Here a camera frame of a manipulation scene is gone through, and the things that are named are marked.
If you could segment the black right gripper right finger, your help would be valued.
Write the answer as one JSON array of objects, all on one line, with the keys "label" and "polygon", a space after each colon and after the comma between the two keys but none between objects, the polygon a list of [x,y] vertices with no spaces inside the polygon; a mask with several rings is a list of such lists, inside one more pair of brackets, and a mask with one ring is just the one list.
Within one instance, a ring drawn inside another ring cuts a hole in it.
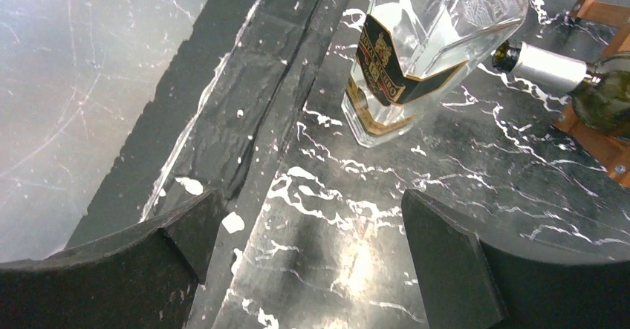
[{"label": "black right gripper right finger", "polygon": [[408,189],[401,209],[431,328],[627,328],[629,262],[531,241]]}]

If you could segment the clear bottle rack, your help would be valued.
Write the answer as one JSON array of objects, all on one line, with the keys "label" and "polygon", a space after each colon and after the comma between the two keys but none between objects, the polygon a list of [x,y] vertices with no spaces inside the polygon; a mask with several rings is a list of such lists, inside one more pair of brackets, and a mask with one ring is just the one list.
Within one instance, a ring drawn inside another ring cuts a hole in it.
[{"label": "clear bottle rack", "polygon": [[527,0],[370,0],[342,110],[371,148],[426,119],[527,15]]}]

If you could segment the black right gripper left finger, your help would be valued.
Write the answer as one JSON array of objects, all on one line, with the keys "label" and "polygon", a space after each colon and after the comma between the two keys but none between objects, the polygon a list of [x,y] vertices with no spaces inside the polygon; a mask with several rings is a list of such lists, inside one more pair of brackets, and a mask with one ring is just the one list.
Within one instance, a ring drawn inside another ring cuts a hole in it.
[{"label": "black right gripper left finger", "polygon": [[41,261],[1,265],[3,328],[182,328],[225,215],[218,190]]}]

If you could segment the dark bottle black cap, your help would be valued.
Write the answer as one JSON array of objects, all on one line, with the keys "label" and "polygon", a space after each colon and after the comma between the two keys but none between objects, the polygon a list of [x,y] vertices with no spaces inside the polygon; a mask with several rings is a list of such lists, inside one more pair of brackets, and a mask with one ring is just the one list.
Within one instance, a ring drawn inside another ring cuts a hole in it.
[{"label": "dark bottle black cap", "polygon": [[608,136],[629,139],[628,51],[589,63],[507,40],[495,50],[492,66],[566,92],[575,115],[585,125]]}]

